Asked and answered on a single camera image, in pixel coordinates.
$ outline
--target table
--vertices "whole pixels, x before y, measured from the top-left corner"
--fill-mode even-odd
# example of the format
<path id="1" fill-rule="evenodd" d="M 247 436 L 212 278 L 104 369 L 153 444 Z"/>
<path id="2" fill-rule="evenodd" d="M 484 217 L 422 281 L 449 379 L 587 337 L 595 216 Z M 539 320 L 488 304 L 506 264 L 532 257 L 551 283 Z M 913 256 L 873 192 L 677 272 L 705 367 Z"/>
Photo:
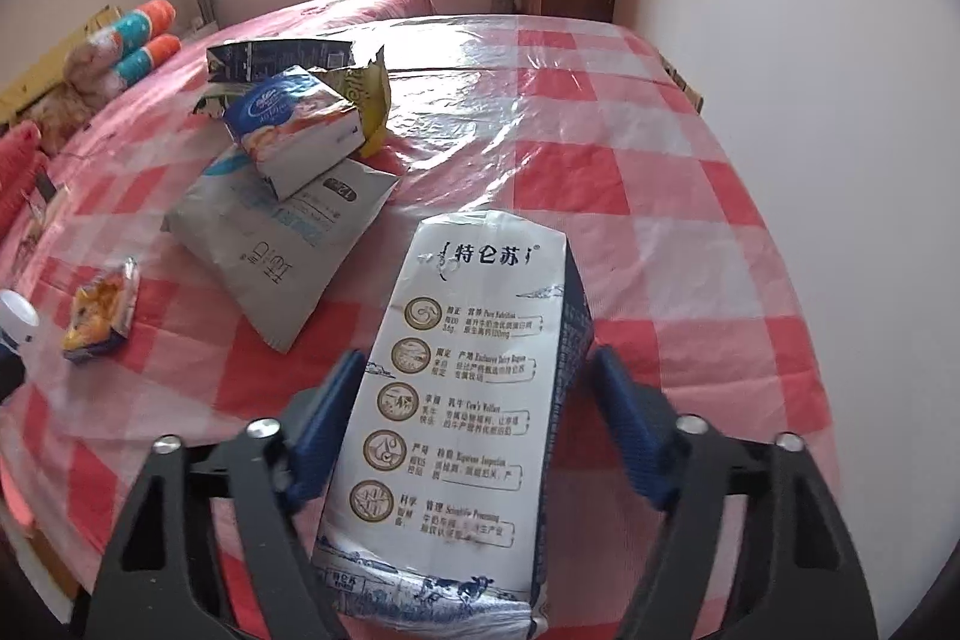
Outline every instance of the table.
<path id="1" fill-rule="evenodd" d="M 300 18 L 295 30 L 323 22 Z M 454 210 L 509 210 L 565 231 L 597 339 L 637 381 L 736 437 L 803 434 L 838 485 L 829 404 L 784 264 L 649 44 L 606 23 L 515 16 L 387 20 L 349 35 L 358 50 L 385 44 L 392 137 L 368 163 L 402 180 L 286 356 L 160 232 L 229 143 L 219 122 L 189 112 L 203 84 L 198 52 L 122 97 L 96 137 L 71 148 L 74 199 L 18 283 L 42 327 L 25 356 L 30 381 L 2 410 L 0 453 L 84 585 L 150 443 L 167 432 L 190 444 L 230 437 L 317 384 L 344 349 L 368 348 L 419 220 Z M 128 344 L 69 365 L 59 340 L 70 295 L 127 255 L 143 276 Z M 551 626 L 565 638 L 609 637 L 658 516 L 630 491 L 582 387 L 546 490 Z M 256 630 L 229 510 L 218 517 L 238 616 Z M 301 519 L 304 537 L 316 518 Z M 702 630 L 722 612 L 735 550 L 727 525 Z"/>

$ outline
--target white bottle cap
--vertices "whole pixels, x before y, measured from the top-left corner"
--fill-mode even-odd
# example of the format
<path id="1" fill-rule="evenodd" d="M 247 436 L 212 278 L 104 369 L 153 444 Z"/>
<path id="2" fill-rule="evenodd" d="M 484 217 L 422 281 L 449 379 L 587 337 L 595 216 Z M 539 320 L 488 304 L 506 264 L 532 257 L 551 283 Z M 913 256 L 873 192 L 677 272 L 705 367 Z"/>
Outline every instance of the white bottle cap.
<path id="1" fill-rule="evenodd" d="M 0 338 L 13 350 L 37 333 L 40 318 L 34 306 L 15 290 L 0 290 Z"/>

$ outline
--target telunsu milk carton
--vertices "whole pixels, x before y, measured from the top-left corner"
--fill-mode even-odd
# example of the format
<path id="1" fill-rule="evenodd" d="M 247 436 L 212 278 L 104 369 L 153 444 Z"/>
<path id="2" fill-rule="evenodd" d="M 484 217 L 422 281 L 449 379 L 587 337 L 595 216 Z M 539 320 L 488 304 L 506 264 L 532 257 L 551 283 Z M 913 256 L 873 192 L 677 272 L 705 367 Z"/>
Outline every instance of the telunsu milk carton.
<path id="1" fill-rule="evenodd" d="M 546 628 L 544 473 L 590 340 L 564 234 L 502 212 L 419 225 L 313 555 L 339 610 L 432 637 Z"/>

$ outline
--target circular icon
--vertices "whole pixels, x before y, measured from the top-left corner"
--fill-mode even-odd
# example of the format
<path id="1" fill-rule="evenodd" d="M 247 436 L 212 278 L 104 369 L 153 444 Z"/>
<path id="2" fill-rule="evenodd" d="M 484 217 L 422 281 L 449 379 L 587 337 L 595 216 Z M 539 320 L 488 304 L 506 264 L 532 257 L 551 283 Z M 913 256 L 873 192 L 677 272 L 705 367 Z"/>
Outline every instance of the circular icon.
<path id="1" fill-rule="evenodd" d="M 376 524 L 394 511 L 394 495 L 379 480 L 362 480 L 350 490 L 350 509 L 361 521 Z"/>
<path id="2" fill-rule="evenodd" d="M 422 339 L 407 336 L 390 351 L 394 366 L 406 375 L 423 372 L 430 363 L 430 346 Z"/>
<path id="3" fill-rule="evenodd" d="M 419 408 L 419 395 L 414 386 L 406 383 L 388 383 L 376 395 L 376 405 L 384 418 L 405 421 Z"/>
<path id="4" fill-rule="evenodd" d="M 364 440 L 363 458 L 373 469 L 390 472 L 407 458 L 407 443 L 390 429 L 378 429 Z"/>
<path id="5" fill-rule="evenodd" d="M 407 306 L 403 308 L 403 317 L 416 330 L 425 332 L 440 323 L 440 319 L 443 317 L 443 308 L 440 306 L 440 302 L 435 299 L 428 296 L 418 296 L 416 299 L 411 299 Z"/>

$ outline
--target blue gripper pad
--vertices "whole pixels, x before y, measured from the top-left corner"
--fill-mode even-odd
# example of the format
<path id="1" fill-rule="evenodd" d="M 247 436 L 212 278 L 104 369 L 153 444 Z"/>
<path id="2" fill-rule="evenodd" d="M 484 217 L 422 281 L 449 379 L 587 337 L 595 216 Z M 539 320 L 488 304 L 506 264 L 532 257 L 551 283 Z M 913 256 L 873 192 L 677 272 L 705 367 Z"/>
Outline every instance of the blue gripper pad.
<path id="1" fill-rule="evenodd" d="M 593 353 L 589 377 L 630 485 L 657 510 L 666 509 L 679 490 L 669 469 L 676 411 L 661 391 L 635 383 L 611 347 Z"/>
<path id="2" fill-rule="evenodd" d="M 350 411 L 360 389 L 367 359 L 359 350 L 342 355 L 323 386 L 296 394 L 281 418 L 293 478 L 283 496 L 291 512 L 316 499 L 330 478 L 347 432 Z"/>

